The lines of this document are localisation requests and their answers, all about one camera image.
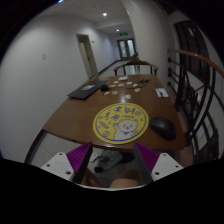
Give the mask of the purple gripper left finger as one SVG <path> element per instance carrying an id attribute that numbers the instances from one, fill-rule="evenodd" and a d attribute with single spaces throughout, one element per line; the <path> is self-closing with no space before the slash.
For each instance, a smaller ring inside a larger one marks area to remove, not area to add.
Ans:
<path id="1" fill-rule="evenodd" d="M 73 178 L 75 183 L 80 184 L 82 182 L 92 152 L 92 143 L 88 142 L 66 154 L 68 161 L 75 172 Z"/>

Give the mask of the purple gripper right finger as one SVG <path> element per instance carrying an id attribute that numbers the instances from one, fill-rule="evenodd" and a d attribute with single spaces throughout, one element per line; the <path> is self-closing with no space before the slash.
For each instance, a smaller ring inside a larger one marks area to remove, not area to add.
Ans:
<path id="1" fill-rule="evenodd" d="M 143 182 L 151 183 L 153 181 L 152 170 L 159 159 L 159 154 L 139 143 L 134 144 L 133 153 Z"/>

